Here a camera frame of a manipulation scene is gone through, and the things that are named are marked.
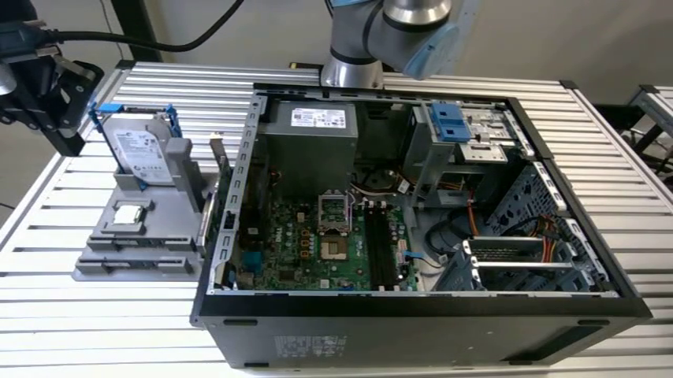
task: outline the metal slatted surface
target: metal slatted surface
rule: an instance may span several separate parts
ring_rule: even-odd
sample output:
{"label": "metal slatted surface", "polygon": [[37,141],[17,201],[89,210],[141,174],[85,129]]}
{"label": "metal slatted surface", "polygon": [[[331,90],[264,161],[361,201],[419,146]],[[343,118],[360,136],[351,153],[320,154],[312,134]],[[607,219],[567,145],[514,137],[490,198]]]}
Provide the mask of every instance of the metal slatted surface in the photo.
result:
{"label": "metal slatted surface", "polygon": [[[207,136],[219,132],[227,153],[236,141],[255,81],[316,83],[309,70],[249,70],[138,64],[116,72],[106,101],[172,103],[192,157],[215,163]],[[397,75],[388,89],[519,98],[576,194],[655,319],[548,368],[511,368],[511,376],[669,376],[673,371],[673,218],[670,200],[615,144],[580,94],[551,81],[438,76],[415,82]],[[195,283],[77,283],[69,272],[113,188],[113,160],[90,133],[81,157],[54,158],[0,231],[0,374],[8,376],[223,375],[205,332],[188,323]],[[500,369],[304,370],[307,376],[486,375]],[[292,375],[293,372],[277,372]]]}

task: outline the power supply label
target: power supply label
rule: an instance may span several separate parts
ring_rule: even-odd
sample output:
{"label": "power supply label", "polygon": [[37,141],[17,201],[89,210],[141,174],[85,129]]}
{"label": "power supply label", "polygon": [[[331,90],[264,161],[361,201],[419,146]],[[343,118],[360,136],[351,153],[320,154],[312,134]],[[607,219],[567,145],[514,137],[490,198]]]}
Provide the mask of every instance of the power supply label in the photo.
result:
{"label": "power supply label", "polygon": [[153,134],[140,130],[114,130],[114,138],[133,176],[148,184],[172,184],[170,172]]}
{"label": "power supply label", "polygon": [[275,336],[275,351],[281,358],[340,357],[344,354],[345,337]]}
{"label": "power supply label", "polygon": [[296,108],[289,124],[300,128],[345,128],[345,110]]}

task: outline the green circuit board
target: green circuit board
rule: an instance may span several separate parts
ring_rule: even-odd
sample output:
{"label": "green circuit board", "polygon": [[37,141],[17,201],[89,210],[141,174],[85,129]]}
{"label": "green circuit board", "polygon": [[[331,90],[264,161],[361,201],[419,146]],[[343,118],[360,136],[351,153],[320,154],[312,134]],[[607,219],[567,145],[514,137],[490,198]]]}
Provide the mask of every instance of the green circuit board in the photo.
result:
{"label": "green circuit board", "polygon": [[[339,211],[335,209],[329,212],[336,214]],[[360,211],[353,211],[351,221],[351,231],[345,237],[319,235],[317,203],[276,201],[271,206],[267,249],[263,251],[261,271],[253,279],[255,290],[371,290]],[[388,222],[389,228],[395,228],[389,231],[395,234],[393,238],[405,239],[405,232],[400,230],[403,220],[399,209],[388,211]],[[339,248],[344,254],[329,255],[324,249],[333,238],[344,242]],[[396,243],[391,241],[389,253],[395,261],[396,252]],[[416,290],[412,266],[408,267],[410,274],[399,283],[399,290]]]}

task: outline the motherboard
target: motherboard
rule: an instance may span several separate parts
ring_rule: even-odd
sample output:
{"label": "motherboard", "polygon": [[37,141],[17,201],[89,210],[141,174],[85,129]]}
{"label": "motherboard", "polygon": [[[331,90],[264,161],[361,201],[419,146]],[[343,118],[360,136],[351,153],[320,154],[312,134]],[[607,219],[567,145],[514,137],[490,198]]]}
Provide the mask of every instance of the motherboard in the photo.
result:
{"label": "motherboard", "polygon": [[264,250],[243,252],[239,288],[415,291],[401,211],[340,193],[271,203]]}

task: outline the ram slot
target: ram slot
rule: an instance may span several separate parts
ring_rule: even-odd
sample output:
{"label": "ram slot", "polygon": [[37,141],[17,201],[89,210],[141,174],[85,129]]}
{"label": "ram slot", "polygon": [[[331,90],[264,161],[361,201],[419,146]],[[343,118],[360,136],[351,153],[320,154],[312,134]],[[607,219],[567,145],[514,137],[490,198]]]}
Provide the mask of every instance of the ram slot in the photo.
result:
{"label": "ram slot", "polygon": [[393,254],[389,249],[391,240],[385,209],[379,207],[365,208],[363,212],[371,289],[379,290],[379,288],[383,287],[385,290],[392,290],[397,280]]}

